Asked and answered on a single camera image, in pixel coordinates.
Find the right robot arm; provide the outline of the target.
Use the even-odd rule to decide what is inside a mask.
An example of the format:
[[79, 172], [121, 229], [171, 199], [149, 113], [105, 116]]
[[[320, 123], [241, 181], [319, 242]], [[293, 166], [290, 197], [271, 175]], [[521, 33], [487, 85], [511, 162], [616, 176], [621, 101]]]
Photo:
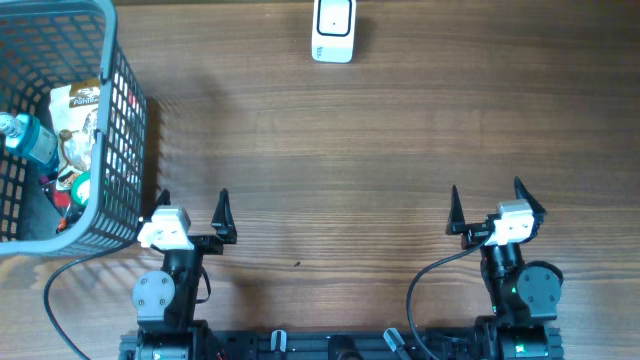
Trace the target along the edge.
[[473, 326], [468, 352], [475, 359], [560, 359], [558, 317], [564, 276], [545, 261], [525, 262], [521, 246], [533, 240], [546, 209], [514, 180], [515, 198], [500, 202], [482, 222], [468, 223], [456, 187], [446, 233], [461, 237], [461, 249], [481, 253], [480, 272], [493, 314]]

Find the white brown snack pouch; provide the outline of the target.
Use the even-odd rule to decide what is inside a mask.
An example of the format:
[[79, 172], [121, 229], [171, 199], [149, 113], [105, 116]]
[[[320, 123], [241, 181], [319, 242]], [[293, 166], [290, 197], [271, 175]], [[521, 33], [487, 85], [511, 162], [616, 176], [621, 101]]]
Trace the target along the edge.
[[70, 190], [73, 182], [90, 170], [100, 88], [98, 79], [90, 79], [50, 92], [49, 112], [58, 140], [56, 189], [59, 191]]

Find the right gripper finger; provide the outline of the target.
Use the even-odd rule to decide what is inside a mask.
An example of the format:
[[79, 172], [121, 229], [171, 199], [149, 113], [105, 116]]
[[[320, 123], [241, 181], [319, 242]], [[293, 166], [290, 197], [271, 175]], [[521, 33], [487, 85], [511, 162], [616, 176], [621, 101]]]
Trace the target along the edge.
[[519, 177], [514, 178], [514, 192], [517, 199], [528, 202], [535, 216], [544, 217], [547, 214], [546, 209], [527, 190]]
[[465, 228], [466, 221], [462, 209], [461, 200], [457, 190], [457, 186], [453, 185], [451, 189], [451, 206], [447, 222], [448, 228]]

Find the green lid spice jar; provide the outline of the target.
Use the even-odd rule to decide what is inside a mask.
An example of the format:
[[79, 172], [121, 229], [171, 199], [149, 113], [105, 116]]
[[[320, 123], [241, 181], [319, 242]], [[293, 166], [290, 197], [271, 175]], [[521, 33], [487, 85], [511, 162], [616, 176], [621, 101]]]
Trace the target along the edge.
[[81, 207], [86, 207], [90, 199], [91, 174], [84, 172], [80, 174], [73, 182], [71, 187], [72, 201]]

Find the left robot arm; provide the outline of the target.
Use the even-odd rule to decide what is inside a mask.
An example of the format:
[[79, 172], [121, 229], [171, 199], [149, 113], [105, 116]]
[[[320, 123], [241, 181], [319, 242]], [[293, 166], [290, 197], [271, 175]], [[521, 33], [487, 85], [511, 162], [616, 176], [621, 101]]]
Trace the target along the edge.
[[222, 189], [211, 220], [209, 235], [190, 235], [190, 218], [184, 207], [170, 204], [161, 192], [152, 214], [141, 221], [137, 241], [163, 255], [159, 270], [136, 281], [132, 303], [139, 329], [122, 337], [121, 359], [226, 359], [227, 351], [205, 320], [195, 318], [195, 307], [209, 300], [198, 296], [199, 284], [210, 280], [203, 266], [206, 255], [221, 255], [226, 244], [237, 242], [229, 193]]

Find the blue mouthwash bottle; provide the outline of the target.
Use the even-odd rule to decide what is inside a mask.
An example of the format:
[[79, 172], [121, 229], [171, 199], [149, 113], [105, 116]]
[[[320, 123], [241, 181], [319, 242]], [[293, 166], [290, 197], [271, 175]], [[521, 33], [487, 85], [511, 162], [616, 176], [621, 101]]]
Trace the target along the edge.
[[2, 112], [1, 134], [5, 137], [7, 151], [12, 155], [26, 158], [47, 173], [57, 169], [57, 137], [37, 117]]

